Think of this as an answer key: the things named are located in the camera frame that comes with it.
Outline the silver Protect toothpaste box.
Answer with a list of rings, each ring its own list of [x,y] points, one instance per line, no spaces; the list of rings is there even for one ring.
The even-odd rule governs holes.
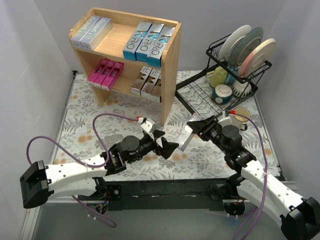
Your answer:
[[[194,122],[200,120],[202,120],[202,117],[197,113],[193,113],[191,118],[187,122]],[[192,128],[190,128],[187,123],[184,124],[179,136],[176,139],[176,142],[179,144],[178,149],[184,152],[191,140],[193,139],[194,135],[195,133],[193,132]]]
[[[80,40],[82,49],[93,51],[113,28],[110,18],[101,17],[96,24]]]

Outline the silver black gold toothpaste box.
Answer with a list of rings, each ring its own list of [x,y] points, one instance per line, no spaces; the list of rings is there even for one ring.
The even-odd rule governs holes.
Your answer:
[[[161,74],[161,70],[159,68],[153,68],[146,79],[141,91],[140,96],[145,99],[150,99],[151,92],[156,85],[156,82]]]

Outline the pink toothpaste box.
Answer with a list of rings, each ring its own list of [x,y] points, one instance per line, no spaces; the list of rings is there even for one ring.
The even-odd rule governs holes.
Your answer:
[[[102,83],[105,80],[105,78],[107,77],[107,75],[109,74],[109,72],[111,71],[111,69],[113,68],[113,66],[116,64],[116,61],[112,61],[110,60],[105,67],[103,68],[102,72],[100,73],[100,75],[96,78],[96,80],[94,81],[93,85],[95,87],[98,88],[102,88]]]
[[[124,63],[116,62],[116,64],[112,67],[106,78],[104,79],[101,87],[103,90],[110,91],[116,81],[118,80],[119,76],[121,75],[124,69]]]
[[[95,82],[96,78],[101,74],[102,70],[104,69],[104,67],[109,61],[110,61],[109,59],[103,58],[98,63],[98,65],[95,67],[91,75],[87,78],[87,81],[90,85],[92,85]]]

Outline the silver toothpaste box slanted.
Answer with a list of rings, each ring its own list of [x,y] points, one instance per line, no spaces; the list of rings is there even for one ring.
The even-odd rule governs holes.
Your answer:
[[[71,44],[75,48],[82,49],[81,39],[89,32],[89,30],[98,22],[100,16],[91,15],[86,22],[79,28],[79,30],[71,37]]]

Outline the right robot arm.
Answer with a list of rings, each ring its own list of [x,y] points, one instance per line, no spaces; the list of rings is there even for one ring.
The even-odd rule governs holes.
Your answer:
[[[214,116],[189,121],[188,126],[203,140],[213,142],[223,153],[227,165],[236,171],[226,186],[232,199],[242,197],[272,218],[288,240],[311,240],[320,232],[320,204],[289,189],[269,174],[267,165],[242,145],[239,129]]]

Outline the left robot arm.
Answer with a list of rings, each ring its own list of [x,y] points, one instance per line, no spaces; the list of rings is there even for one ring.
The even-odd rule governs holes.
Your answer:
[[[102,178],[126,170],[126,164],[139,161],[143,156],[154,152],[168,159],[179,146],[161,138],[161,145],[148,134],[138,139],[126,136],[114,144],[107,152],[88,158],[76,159],[61,165],[46,165],[42,160],[31,162],[29,168],[20,177],[23,207],[32,209],[45,204],[49,197],[58,192],[58,188],[87,178]]]

